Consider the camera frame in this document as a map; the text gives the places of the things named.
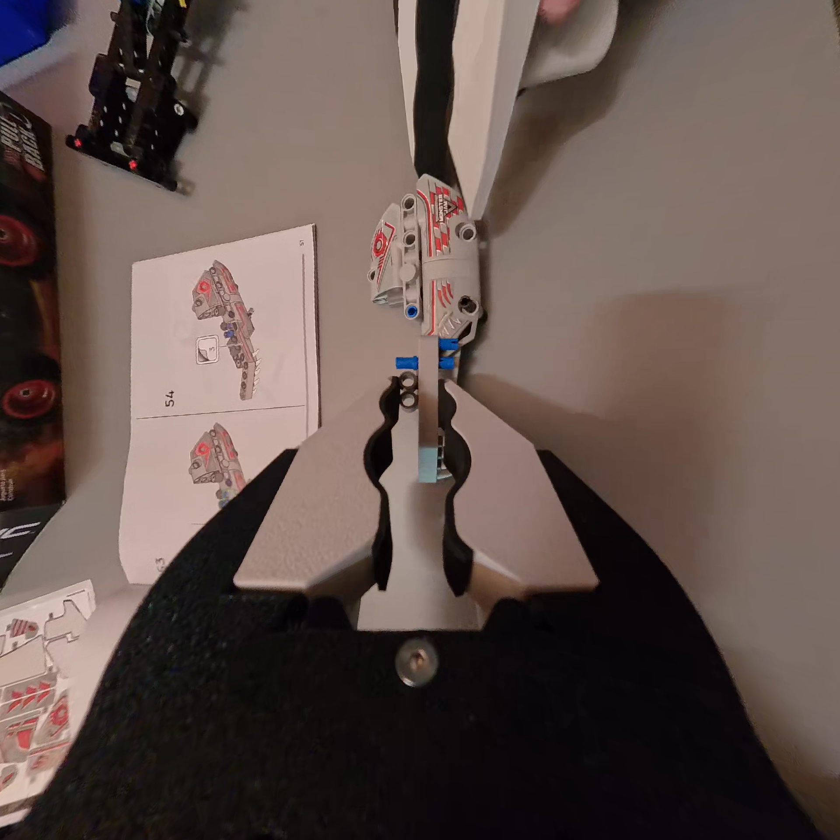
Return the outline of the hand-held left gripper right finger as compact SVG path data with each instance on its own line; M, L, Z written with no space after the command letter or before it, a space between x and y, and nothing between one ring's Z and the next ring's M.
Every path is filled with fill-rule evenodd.
M590 592L599 579L538 450L452 381L443 381L443 562L473 601Z

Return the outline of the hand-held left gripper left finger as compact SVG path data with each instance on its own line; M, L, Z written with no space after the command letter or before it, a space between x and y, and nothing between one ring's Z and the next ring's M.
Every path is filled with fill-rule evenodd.
M234 576L237 588L306 596L386 589L393 539L382 477L401 395L392 377L301 444Z

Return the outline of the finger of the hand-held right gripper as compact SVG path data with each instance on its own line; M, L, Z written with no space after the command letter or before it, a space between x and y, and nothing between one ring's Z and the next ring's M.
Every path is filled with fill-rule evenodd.
M435 94L430 55L424 43L422 21L427 2L395 2L395 36L402 78L403 104L409 151L416 175L435 168Z
M481 219L501 161L539 2L434 2L434 174Z

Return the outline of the grey toy brick jaw assembly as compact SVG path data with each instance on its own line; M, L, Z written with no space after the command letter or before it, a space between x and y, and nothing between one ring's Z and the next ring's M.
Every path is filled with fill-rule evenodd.
M398 308L435 345L437 379L458 382L461 355L485 317L480 237L461 191L434 175L389 205L374 228L371 301Z

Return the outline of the toy sticker sheet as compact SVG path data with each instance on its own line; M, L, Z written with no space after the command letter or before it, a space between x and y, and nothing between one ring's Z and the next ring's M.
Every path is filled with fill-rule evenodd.
M1 826L24 819L78 730L71 661L96 595L90 581L1 611Z

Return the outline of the grey desk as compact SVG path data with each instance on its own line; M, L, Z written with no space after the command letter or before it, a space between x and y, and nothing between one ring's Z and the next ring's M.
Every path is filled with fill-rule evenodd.
M69 498L3 606L126 587L134 262L315 224L324 422L415 340L363 279L375 222L414 182L391 3L195 3L189 197L64 146L111 5L79 2L71 55L9 91L56 132ZM600 66L518 103L465 372L667 563L831 838L838 137L831 2L622 2Z

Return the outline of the white instruction booklet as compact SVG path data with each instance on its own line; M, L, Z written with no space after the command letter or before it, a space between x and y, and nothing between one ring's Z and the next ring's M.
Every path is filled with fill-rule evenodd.
M151 585L319 427L316 227L139 261L131 280L119 559Z

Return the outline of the black toy brick chassis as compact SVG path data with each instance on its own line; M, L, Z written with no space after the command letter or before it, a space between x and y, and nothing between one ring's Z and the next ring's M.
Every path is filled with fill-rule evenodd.
M66 147L170 193L182 187L175 155L198 118L181 99L173 66L190 42L190 1L121 1L111 11L107 51L97 54L88 89L91 115Z

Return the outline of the black toy set box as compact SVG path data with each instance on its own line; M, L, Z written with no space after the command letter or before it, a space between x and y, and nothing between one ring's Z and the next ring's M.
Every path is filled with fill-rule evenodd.
M52 140L1 94L1 586L67 498Z

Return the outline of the blue plastic bin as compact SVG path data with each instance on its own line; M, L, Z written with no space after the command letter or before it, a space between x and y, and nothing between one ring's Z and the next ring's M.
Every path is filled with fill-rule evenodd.
M1 90L47 70L75 47L76 1L1 2Z

